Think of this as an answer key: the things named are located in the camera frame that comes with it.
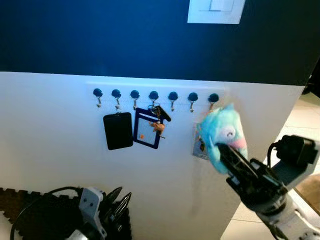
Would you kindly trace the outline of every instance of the wall hook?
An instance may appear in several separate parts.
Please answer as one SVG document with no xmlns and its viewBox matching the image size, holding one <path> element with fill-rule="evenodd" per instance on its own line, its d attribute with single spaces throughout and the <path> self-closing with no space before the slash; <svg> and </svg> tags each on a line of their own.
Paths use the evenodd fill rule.
<svg viewBox="0 0 320 240">
<path fill-rule="evenodd" d="M 150 92 L 149 98 L 152 100 L 152 107 L 154 107 L 155 101 L 159 98 L 158 92 L 157 91 Z"/>
<path fill-rule="evenodd" d="M 93 90 L 93 95 L 96 96 L 96 98 L 98 99 L 98 104 L 96 105 L 98 108 L 101 108 L 101 97 L 102 97 L 102 91 L 99 88 L 96 88 L 95 90 Z"/>
<path fill-rule="evenodd" d="M 195 92 L 190 93 L 188 96 L 188 100 L 191 103 L 190 112 L 193 113 L 194 112 L 194 108 L 193 108 L 194 102 L 198 100 L 198 94 L 196 94 Z"/>
<path fill-rule="evenodd" d="M 137 90 L 132 90 L 130 93 L 130 97 L 133 99 L 133 110 L 136 110 L 137 99 L 140 97 L 139 92 Z"/>
<path fill-rule="evenodd" d="M 175 110 L 174 102 L 178 99 L 178 93 L 176 93 L 175 91 L 170 92 L 168 99 L 171 101 L 171 112 L 173 112 Z"/>
<path fill-rule="evenodd" d="M 112 97 L 116 100 L 115 109 L 118 110 L 120 108 L 119 98 L 121 97 L 121 93 L 118 89 L 114 89 L 111 93 Z"/>
<path fill-rule="evenodd" d="M 213 107 L 214 107 L 214 104 L 219 101 L 219 96 L 218 96 L 218 94 L 216 94 L 216 93 L 212 93 L 212 94 L 209 96 L 208 100 L 209 100 L 209 102 L 210 102 L 209 112 L 212 112 L 212 109 L 213 109 Z"/>
</svg>

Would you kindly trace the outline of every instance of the black cable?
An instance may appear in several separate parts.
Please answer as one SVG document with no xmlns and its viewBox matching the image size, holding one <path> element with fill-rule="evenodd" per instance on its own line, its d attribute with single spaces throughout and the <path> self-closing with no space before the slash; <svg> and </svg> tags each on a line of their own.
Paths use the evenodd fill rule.
<svg viewBox="0 0 320 240">
<path fill-rule="evenodd" d="M 63 190 L 75 190 L 78 195 L 80 196 L 81 194 L 81 188 L 80 187 L 75 187 L 75 186 L 64 186 L 64 187 L 60 187 L 60 188 L 57 188 L 57 189 L 54 189 L 52 191 L 49 191 L 47 194 L 51 195 L 51 194 L 54 194 L 54 193 L 57 193 L 57 192 L 61 192 Z M 18 220 L 19 218 L 23 215 L 23 213 L 29 209 L 33 204 L 35 204 L 36 202 L 38 202 L 40 199 L 43 199 L 43 196 L 40 196 L 39 198 L 35 199 L 34 201 L 32 201 L 29 205 L 27 205 L 24 209 L 22 209 L 18 216 L 16 217 L 14 223 L 12 224 L 12 227 L 11 227 L 11 231 L 10 231 L 10 240 L 15 240 L 15 229 L 16 229 L 16 225 L 18 223 Z"/>
<path fill-rule="evenodd" d="M 276 147 L 276 146 L 277 146 L 277 142 L 272 143 L 272 144 L 270 145 L 270 147 L 269 147 L 269 149 L 268 149 L 268 153 L 267 153 L 267 155 L 266 155 L 266 158 L 267 158 L 267 166 L 268 166 L 269 168 L 271 168 L 271 152 L 272 152 L 272 149 L 273 149 L 274 147 Z"/>
</svg>

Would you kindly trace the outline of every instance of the hanging tag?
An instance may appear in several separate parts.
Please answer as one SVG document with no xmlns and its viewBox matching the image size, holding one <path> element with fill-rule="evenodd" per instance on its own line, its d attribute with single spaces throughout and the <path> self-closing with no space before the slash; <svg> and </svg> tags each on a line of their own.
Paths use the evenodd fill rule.
<svg viewBox="0 0 320 240">
<path fill-rule="evenodd" d="M 133 141 L 136 143 L 157 149 L 160 141 L 160 134 L 154 131 L 154 123 L 163 124 L 164 118 L 152 113 L 151 109 L 135 109 Z"/>
<path fill-rule="evenodd" d="M 103 117 L 103 124 L 109 150 L 127 148 L 134 144 L 130 112 L 106 115 Z"/>
<path fill-rule="evenodd" d="M 194 138 L 194 145 L 193 145 L 193 152 L 192 154 L 198 158 L 209 160 L 207 148 L 205 143 L 200 138 L 199 132 L 197 128 L 200 126 L 200 123 L 196 123 L 195 125 L 195 138 Z"/>
</svg>

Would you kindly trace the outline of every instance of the floor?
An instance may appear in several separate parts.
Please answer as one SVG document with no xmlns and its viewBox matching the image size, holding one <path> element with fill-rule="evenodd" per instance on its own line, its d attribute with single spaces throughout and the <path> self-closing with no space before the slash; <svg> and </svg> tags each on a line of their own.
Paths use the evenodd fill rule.
<svg viewBox="0 0 320 240">
<path fill-rule="evenodd" d="M 296 102 L 276 141 L 281 139 L 283 135 L 298 135 L 320 142 L 320 98 L 313 93 L 302 95 Z M 314 174 L 319 173 L 320 161 L 314 171 Z M 306 212 L 309 217 L 308 220 L 320 227 L 320 216 L 294 190 L 291 190 L 289 194 L 298 206 Z M 257 236 L 263 240 L 274 240 L 269 229 L 256 214 L 241 203 L 221 239 L 253 240 L 257 239 Z"/>
<path fill-rule="evenodd" d="M 320 173 L 307 177 L 295 191 L 320 215 Z"/>
</svg>

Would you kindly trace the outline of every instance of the white wall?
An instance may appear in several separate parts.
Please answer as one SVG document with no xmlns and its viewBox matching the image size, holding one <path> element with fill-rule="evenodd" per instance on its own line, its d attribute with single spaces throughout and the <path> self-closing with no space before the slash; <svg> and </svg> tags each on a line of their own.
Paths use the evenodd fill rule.
<svg viewBox="0 0 320 240">
<path fill-rule="evenodd" d="M 0 187 L 47 192 L 68 185 L 105 191 L 123 186 L 132 192 L 129 207 L 137 240 L 218 239 L 239 198 L 225 183 L 226 176 L 191 155 L 194 121 L 208 109 L 205 98 L 194 105 L 194 113 L 181 98 L 158 150 L 134 143 L 108 151 L 102 117 L 115 112 L 115 101 L 104 101 L 98 109 L 91 91 L 113 83 L 124 89 L 134 84 L 137 90 L 149 85 L 222 89 L 224 102 L 234 102 L 242 117 L 249 156 L 258 159 L 265 157 L 303 90 L 258 83 L 0 72 Z M 122 97 L 124 110 L 132 111 L 133 101 Z M 163 105 L 169 110 L 170 104 Z"/>
</svg>

